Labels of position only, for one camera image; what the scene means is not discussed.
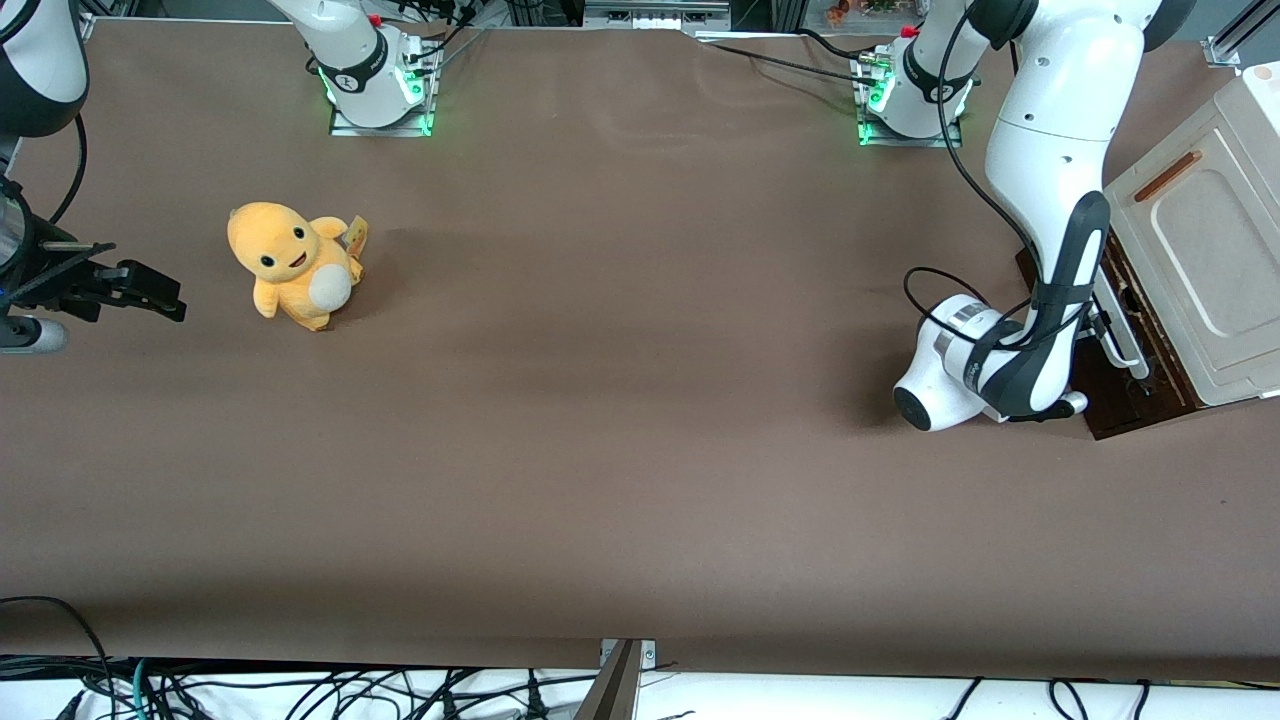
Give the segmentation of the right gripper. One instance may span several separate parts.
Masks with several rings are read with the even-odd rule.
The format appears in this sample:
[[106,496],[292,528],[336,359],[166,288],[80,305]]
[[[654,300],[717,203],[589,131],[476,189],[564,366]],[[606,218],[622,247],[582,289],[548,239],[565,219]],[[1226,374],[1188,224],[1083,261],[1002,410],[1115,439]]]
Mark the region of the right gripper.
[[45,307],[95,323],[101,305],[134,307],[155,313],[169,322],[186,320],[187,305],[180,301],[180,283],[134,260],[116,265],[116,290],[99,304],[73,297],[77,281],[92,274],[82,266],[105,251],[104,243],[83,243],[51,222],[35,215],[13,179],[3,187],[3,299],[4,323],[17,323],[14,307]]

